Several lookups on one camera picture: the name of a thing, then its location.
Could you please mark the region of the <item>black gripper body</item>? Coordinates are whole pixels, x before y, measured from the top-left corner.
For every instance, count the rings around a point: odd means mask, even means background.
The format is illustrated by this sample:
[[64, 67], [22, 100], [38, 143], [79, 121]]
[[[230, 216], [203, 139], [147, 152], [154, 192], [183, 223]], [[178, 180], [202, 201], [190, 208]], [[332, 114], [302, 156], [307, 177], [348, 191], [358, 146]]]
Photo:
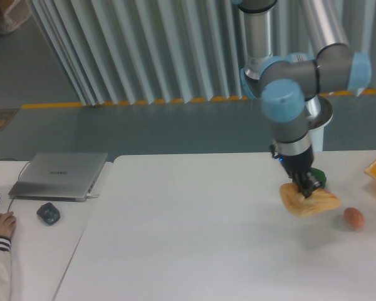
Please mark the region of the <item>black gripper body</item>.
[[301, 154], [284, 155], [277, 150], [277, 144], [270, 145], [271, 155], [277, 159], [291, 179], [304, 181], [311, 174], [311, 165], [314, 160], [313, 148], [309, 146]]

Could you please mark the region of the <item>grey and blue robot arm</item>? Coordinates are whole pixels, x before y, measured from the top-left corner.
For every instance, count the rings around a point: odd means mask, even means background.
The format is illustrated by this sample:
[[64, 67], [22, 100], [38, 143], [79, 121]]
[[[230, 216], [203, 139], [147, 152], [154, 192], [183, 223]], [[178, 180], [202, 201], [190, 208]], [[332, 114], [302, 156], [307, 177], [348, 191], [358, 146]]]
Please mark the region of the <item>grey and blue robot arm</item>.
[[306, 102], [320, 93], [368, 86], [372, 64], [368, 54], [350, 49], [331, 1], [300, 1], [311, 44], [316, 52], [302, 60], [275, 56], [271, 12], [276, 1], [234, 1], [244, 14], [248, 60], [240, 71], [243, 92], [260, 99], [273, 135], [271, 153], [304, 197], [322, 181], [312, 174], [313, 148]]

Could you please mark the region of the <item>person's bare hand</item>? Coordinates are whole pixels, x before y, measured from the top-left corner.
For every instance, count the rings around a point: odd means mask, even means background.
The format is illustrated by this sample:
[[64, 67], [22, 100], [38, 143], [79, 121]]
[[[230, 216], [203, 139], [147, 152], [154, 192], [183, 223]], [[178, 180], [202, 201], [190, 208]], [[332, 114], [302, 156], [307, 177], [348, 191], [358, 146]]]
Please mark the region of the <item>person's bare hand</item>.
[[16, 229], [16, 217], [13, 211], [0, 214], [0, 237], [11, 239]]

